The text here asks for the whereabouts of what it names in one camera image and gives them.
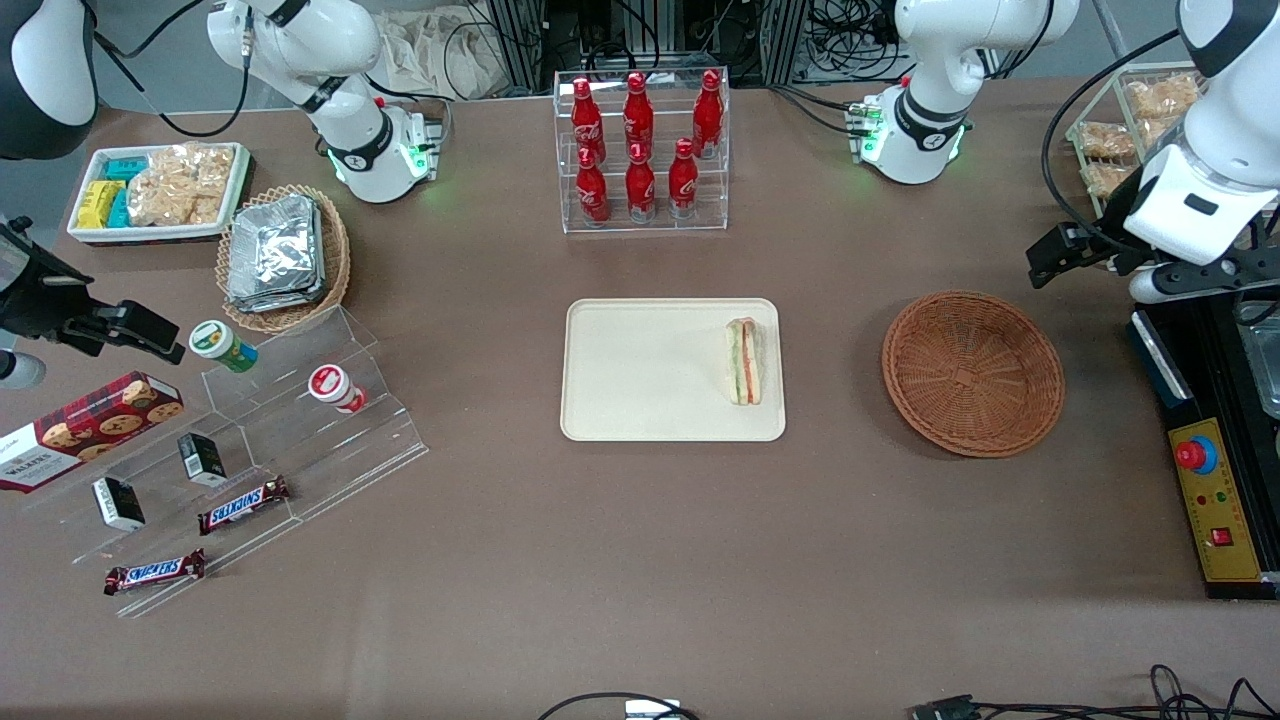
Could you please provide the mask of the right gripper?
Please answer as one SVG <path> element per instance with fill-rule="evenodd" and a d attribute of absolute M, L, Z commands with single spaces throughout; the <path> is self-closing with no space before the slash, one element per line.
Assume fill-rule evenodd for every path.
<path fill-rule="evenodd" d="M 90 297 L 93 279 L 32 242 L 29 220 L 4 220 L 3 329 L 20 337 L 56 337 L 72 347 L 128 345 L 180 364 L 179 327 L 142 304 L 109 305 Z"/>

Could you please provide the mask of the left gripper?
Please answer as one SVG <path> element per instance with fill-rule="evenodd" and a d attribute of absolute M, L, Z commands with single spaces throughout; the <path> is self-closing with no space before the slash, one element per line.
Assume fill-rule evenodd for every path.
<path fill-rule="evenodd" d="M 1120 277 L 1151 264 L 1151 246 L 1123 225 L 1098 225 L 1094 242 L 1092 225 L 1057 224 L 1060 245 L 1034 245 L 1027 250 L 1028 278 L 1034 290 L 1044 288 L 1068 263 L 1098 263 Z"/>

